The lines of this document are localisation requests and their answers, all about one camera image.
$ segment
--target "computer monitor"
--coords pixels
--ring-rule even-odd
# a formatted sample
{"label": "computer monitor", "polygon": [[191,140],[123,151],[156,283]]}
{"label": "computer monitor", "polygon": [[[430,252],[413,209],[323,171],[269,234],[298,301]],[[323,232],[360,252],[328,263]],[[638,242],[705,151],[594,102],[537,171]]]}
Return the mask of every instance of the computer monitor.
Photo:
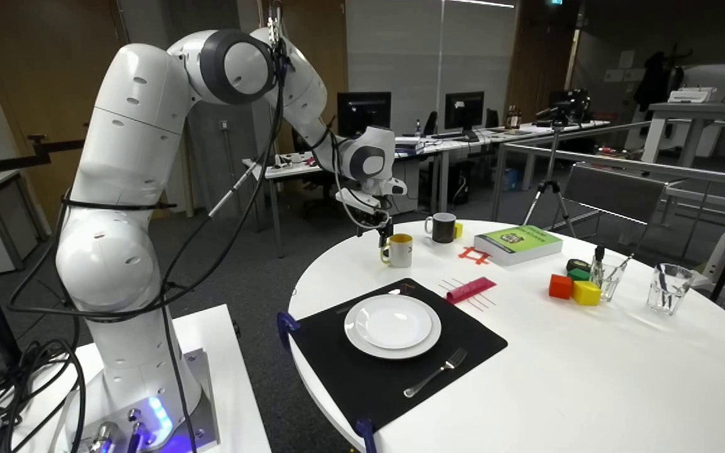
{"label": "computer monitor", "polygon": [[446,96],[446,127],[471,130],[483,122],[483,90]]}
{"label": "computer monitor", "polygon": [[360,136],[367,126],[391,127],[391,92],[339,92],[339,134]]}

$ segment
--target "green object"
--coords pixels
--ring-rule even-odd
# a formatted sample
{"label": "green object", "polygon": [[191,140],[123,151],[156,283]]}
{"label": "green object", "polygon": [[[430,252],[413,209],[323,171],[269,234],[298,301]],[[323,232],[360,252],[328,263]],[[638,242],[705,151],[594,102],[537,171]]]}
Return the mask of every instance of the green object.
{"label": "green object", "polygon": [[546,254],[563,252],[563,239],[539,227],[525,223],[512,228],[496,228],[488,234],[477,234],[474,246],[486,252],[496,263],[516,263]]}
{"label": "green object", "polygon": [[589,281],[593,280],[593,266],[585,259],[570,259],[568,261],[568,277],[576,281]]}
{"label": "green object", "polygon": [[568,277],[576,281],[589,281],[593,272],[576,266],[576,270],[570,270]]}

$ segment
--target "round white table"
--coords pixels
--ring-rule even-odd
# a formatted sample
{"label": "round white table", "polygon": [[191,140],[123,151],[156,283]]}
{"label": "round white table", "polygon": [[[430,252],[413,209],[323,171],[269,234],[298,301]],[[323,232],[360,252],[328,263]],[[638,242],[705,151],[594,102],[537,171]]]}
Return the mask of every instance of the round white table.
{"label": "round white table", "polygon": [[[413,266],[391,270],[379,234],[328,248],[301,277],[296,319],[413,277],[438,293],[488,277],[488,292],[458,304],[510,348],[379,429],[381,453],[721,453],[725,449],[725,311],[691,292],[678,315],[646,307],[652,270],[629,261],[610,304],[581,307],[546,293],[549,273],[594,244],[565,236],[563,254],[513,266],[461,259],[474,234],[506,223],[464,222],[453,244],[434,244],[420,222]],[[325,417],[362,449],[341,408],[289,339],[298,373]]]}

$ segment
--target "cabinet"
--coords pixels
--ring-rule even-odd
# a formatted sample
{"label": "cabinet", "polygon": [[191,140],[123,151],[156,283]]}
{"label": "cabinet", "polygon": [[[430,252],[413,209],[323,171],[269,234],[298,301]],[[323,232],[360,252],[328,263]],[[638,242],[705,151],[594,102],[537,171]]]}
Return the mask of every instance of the cabinet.
{"label": "cabinet", "polygon": [[23,259],[45,236],[39,212],[19,171],[0,173],[0,272],[23,266]]}

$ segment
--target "black placemat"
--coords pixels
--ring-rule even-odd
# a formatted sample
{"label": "black placemat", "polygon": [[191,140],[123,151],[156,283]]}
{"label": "black placemat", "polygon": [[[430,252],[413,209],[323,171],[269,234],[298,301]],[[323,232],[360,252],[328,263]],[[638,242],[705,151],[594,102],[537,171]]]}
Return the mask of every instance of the black placemat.
{"label": "black placemat", "polygon": [[[401,288],[401,293],[412,293],[430,304],[443,324],[442,339],[413,360],[379,360],[351,344],[346,338],[344,321],[347,309],[352,309],[360,300],[373,293],[389,293]],[[357,421],[370,421],[376,429],[409,413],[412,408],[428,399],[442,388],[452,385],[510,343],[482,321],[449,304],[435,292],[420,286],[415,280],[401,280],[376,292],[360,293],[351,301],[344,301],[328,311],[318,311],[313,316],[301,319],[301,326],[293,332],[303,354],[310,360],[316,375],[323,380],[344,416],[351,426]],[[404,390],[434,373],[443,364],[443,360],[467,348],[467,363],[435,378],[427,385],[413,399],[404,397]]]}

